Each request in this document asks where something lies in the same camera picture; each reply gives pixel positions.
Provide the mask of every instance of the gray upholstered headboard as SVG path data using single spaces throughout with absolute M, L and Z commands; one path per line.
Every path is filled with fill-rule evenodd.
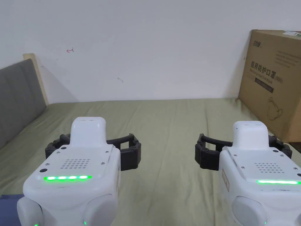
M 32 59 L 0 69 L 0 149 L 45 108 Z

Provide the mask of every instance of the wrinkled sheet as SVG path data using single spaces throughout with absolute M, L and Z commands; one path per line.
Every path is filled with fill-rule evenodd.
M 52 104 L 0 150 L 0 195 L 22 193 L 26 178 L 44 161 L 47 144 L 69 133 L 78 116 L 103 117 L 107 139 L 133 133 L 142 143 L 138 169 L 121 173 L 113 226 L 236 225 L 217 172 L 200 169 L 194 146 L 200 133 L 232 141 L 234 122 L 256 120 L 238 99 Z M 296 150 L 293 160 L 301 165 Z

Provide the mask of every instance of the small green light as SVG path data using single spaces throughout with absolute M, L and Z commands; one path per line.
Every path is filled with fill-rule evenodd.
M 259 184 L 301 184 L 301 181 L 294 180 L 257 180 Z
M 75 179 L 89 179 L 92 178 L 92 176 L 82 175 L 82 176 L 59 176 L 59 177 L 44 177 L 44 180 L 75 180 Z

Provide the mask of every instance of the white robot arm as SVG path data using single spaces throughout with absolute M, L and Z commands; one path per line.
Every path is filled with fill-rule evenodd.
M 55 150 L 25 181 L 24 197 L 17 203 L 22 226 L 109 226 L 117 211 L 122 167 L 121 152 L 107 144 L 106 122 L 101 117 L 79 117 L 71 128 L 69 145 Z M 135 156 L 135 140 L 125 158 Z
M 233 131 L 233 143 L 201 134 L 195 159 L 201 168 L 219 171 L 234 221 L 240 226 L 301 225 L 301 170 L 290 159 L 290 148 L 269 137 L 259 121 L 236 122 Z M 205 140 L 216 150 L 207 149 Z

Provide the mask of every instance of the box label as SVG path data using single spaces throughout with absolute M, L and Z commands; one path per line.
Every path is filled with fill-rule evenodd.
M 283 34 L 284 35 L 290 35 L 290 36 L 301 35 L 299 32 L 296 32 L 296 31 L 286 31 Z
M 222 171 L 222 177 L 223 177 L 223 180 L 224 180 L 225 185 L 226 185 L 226 187 L 227 187 L 227 190 L 229 191 L 229 189 L 230 189 L 230 183 L 229 183 L 229 181 L 228 181 L 228 178 L 227 178 L 227 176 L 226 176 L 226 174 L 225 174 L 224 169 L 223 169 L 223 171 Z

